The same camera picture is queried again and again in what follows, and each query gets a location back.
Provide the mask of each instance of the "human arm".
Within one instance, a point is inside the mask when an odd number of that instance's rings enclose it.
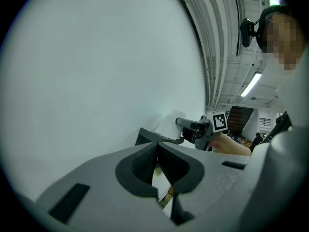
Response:
[[[219,153],[250,156],[251,150],[243,145],[236,143],[233,139],[225,134],[220,133],[211,139],[210,147],[215,147]]]

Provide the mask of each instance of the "black slot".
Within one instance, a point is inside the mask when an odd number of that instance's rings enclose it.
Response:
[[[116,166],[119,183],[129,192],[140,197],[157,198],[158,190],[152,184],[157,143],[152,143],[136,153],[122,159]]]
[[[192,220],[193,218],[194,216],[190,212],[184,211],[182,209],[182,206],[178,200],[178,196],[174,196],[170,219],[177,225],[180,225]]]
[[[164,143],[159,143],[157,150],[158,163],[173,185],[174,195],[194,190],[204,176],[203,164]]]
[[[230,168],[240,169],[240,170],[244,170],[244,168],[246,166],[246,164],[241,164],[241,163],[227,161],[227,160],[225,162],[223,162],[222,165],[230,167]]]
[[[74,185],[68,193],[49,211],[49,214],[60,222],[67,223],[79,203],[90,189],[83,184]]]

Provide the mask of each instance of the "ceiling pipe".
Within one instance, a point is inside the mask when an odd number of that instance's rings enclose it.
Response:
[[[211,87],[210,87],[210,80],[209,80],[208,63],[207,63],[207,58],[206,58],[205,45],[204,45],[204,42],[203,42],[203,38],[201,37],[202,36],[201,30],[199,28],[199,25],[197,23],[197,19],[195,17],[195,14],[194,14],[190,4],[188,3],[187,0],[183,0],[183,1],[188,8],[188,11],[189,11],[189,13],[190,13],[190,15],[193,19],[193,22],[195,24],[196,29],[197,29],[197,33],[199,35],[199,38],[201,39],[200,42],[201,42],[201,45],[202,45],[202,52],[203,52],[203,58],[204,58],[204,64],[205,64],[205,72],[206,72],[206,76],[207,76],[208,96],[209,96],[209,100],[210,100],[211,99]]]
[[[259,0],[259,12],[260,12],[260,14],[262,13],[262,0]],[[246,79],[246,77],[247,77],[247,75],[248,75],[248,73],[249,73],[249,70],[251,69],[251,65],[252,65],[252,63],[253,63],[253,59],[254,59],[255,54],[256,54],[256,51],[257,51],[257,48],[258,48],[258,44],[255,43],[254,52],[253,52],[253,54],[252,54],[252,58],[251,58],[249,67],[248,67],[248,69],[247,69],[247,72],[246,72],[246,74],[245,74],[245,76],[244,76],[244,78],[243,78],[243,80],[242,80],[240,86],[238,87],[236,93],[234,94],[234,96],[233,96],[232,99],[230,100],[230,102],[233,101],[233,99],[235,98],[236,94],[239,92],[239,90],[240,90],[242,84],[244,83],[244,81],[245,81],[245,79]]]
[[[229,93],[228,92],[221,92],[221,95],[222,96],[228,96],[229,95]],[[240,95],[241,95],[241,93],[239,92],[239,93],[237,93],[236,94],[236,97],[240,97]],[[250,92],[250,94],[248,94],[246,97],[260,97],[260,98],[265,98],[265,99],[270,99],[270,100],[275,100],[275,101],[279,101],[279,99],[278,99],[278,96],[276,96],[276,97],[270,97],[270,96],[266,96],[266,95],[259,95],[259,94],[256,94],[256,93],[252,93],[252,92]]]
[[[192,1],[192,4],[197,12],[197,16],[199,17],[200,21],[201,21],[201,24],[202,24],[202,28],[203,28],[203,32],[204,32],[204,35],[205,35],[205,38],[206,38],[206,41],[208,43],[208,53],[211,52],[210,50],[210,40],[209,40],[209,33],[208,33],[208,30],[207,30],[207,26],[206,26],[206,21],[205,21],[205,18],[204,18],[204,15],[202,13],[202,10],[198,4],[198,1],[197,0],[191,0]],[[210,104],[210,101],[211,101],[211,85],[210,85],[210,75],[209,75],[209,68],[208,68],[208,63],[207,63],[207,56],[206,56],[206,53],[204,55],[204,61],[206,62],[205,65],[206,65],[206,72],[207,72],[207,84],[208,84],[208,102],[207,102],[207,105]]]
[[[231,42],[232,42],[232,33],[231,33],[231,17],[228,11],[228,4],[232,4],[231,0],[223,0],[225,8],[227,9],[226,17],[227,17],[227,28],[228,28],[228,55],[231,55]]]
[[[226,15],[226,10],[224,7],[224,1],[223,0],[216,0],[218,4],[218,9],[219,9],[219,14],[220,14],[220,19],[221,19],[221,26],[222,26],[222,31],[223,31],[223,44],[224,44],[224,51],[223,51],[223,69],[222,69],[222,76],[221,76],[221,81],[220,81],[220,87],[219,87],[219,92],[216,98],[216,103],[215,106],[218,104],[224,79],[225,79],[225,73],[226,73],[226,67],[227,67],[227,54],[228,54],[228,27],[227,27],[227,15]]]
[[[244,1],[243,0],[236,0],[236,3],[238,4],[238,16],[239,16],[239,22],[241,21],[242,18],[244,18],[245,15],[245,11],[244,11]],[[239,65],[237,67],[237,71],[236,71],[236,75],[235,75],[235,79],[233,82],[233,85],[236,81],[236,77],[238,76],[238,72],[239,72],[239,68],[241,65],[241,59],[242,59],[242,52],[243,52],[243,46],[241,44],[241,35],[240,35],[240,29],[239,29],[239,35],[238,35],[238,51],[237,51],[237,55],[236,56],[240,56],[239,58]],[[228,96],[228,98],[226,99],[226,103],[229,101],[229,99],[231,98],[231,95]]]
[[[213,6],[211,4],[210,0],[203,0],[203,2],[206,5],[206,9],[208,11],[209,17],[210,17],[210,23],[212,27],[212,32],[214,36],[214,49],[215,49],[215,57],[216,57],[216,71],[215,71],[215,82],[214,82],[214,90],[213,90],[213,96],[212,96],[212,102],[211,106],[214,105],[216,91],[218,87],[218,81],[219,81],[219,71],[220,71],[220,39],[219,39],[219,30],[218,30],[218,24],[216,20],[216,16],[214,13]]]

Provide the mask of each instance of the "person in background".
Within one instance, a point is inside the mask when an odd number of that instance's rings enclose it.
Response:
[[[273,58],[290,72],[296,68],[306,46],[305,34],[287,6],[271,5],[265,8],[259,21],[257,43],[263,52],[273,53]],[[240,145],[227,135],[219,134],[210,141],[210,146],[219,153],[250,156],[254,147],[262,141],[256,134],[252,150]]]
[[[253,140],[252,146],[250,147],[251,152],[253,152],[254,147],[257,146],[260,142],[262,142],[262,137],[259,132],[255,134],[255,139]]]

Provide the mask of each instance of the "gray plastic panel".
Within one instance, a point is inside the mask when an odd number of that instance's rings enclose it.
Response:
[[[201,158],[199,160],[205,164],[205,179],[202,180],[200,185],[206,189],[204,191],[203,188],[199,189],[199,186],[197,186],[192,193],[179,196],[184,210],[186,207],[190,212],[194,212],[195,209],[198,211],[195,212],[196,217],[193,220],[169,231],[239,231],[239,219],[258,182],[268,147],[269,144],[258,145],[254,149],[251,157],[225,155],[197,150],[196,152],[206,154],[205,157],[201,157],[202,155],[196,155],[195,152],[192,152],[192,154],[190,154],[191,157],[200,156]],[[213,166],[211,162],[207,160],[208,158],[218,163],[225,160],[247,163],[247,166],[244,170],[237,170],[238,174],[236,178],[228,174],[232,177],[229,181],[223,175],[226,171],[219,166]],[[195,191],[199,192],[199,194],[197,194],[198,197],[197,195],[192,195]]]
[[[148,146],[138,145],[82,164],[50,186],[36,201],[45,211],[57,203],[76,183],[90,186],[68,225],[87,232],[147,231],[175,227],[162,212],[156,198],[141,198],[125,190],[118,182],[118,162]]]
[[[293,128],[272,139],[260,179],[239,222],[243,231],[252,224],[259,230],[270,223],[303,185],[308,173],[308,134],[309,128]],[[258,212],[265,207],[267,212]]]
[[[170,138],[155,134],[144,128],[140,128],[140,132],[137,136],[135,145],[142,145],[142,144],[149,143],[149,142],[169,142],[169,143],[179,145],[179,144],[182,144],[183,141],[184,141],[184,138],[182,137],[178,139],[170,139]]]
[[[190,193],[179,195],[183,210],[194,216],[205,212],[228,191],[233,183],[243,174],[243,170],[223,166],[226,160],[247,164],[250,157],[219,154],[214,152],[192,150],[178,145],[164,143],[197,160],[205,168],[205,174],[199,185]]]

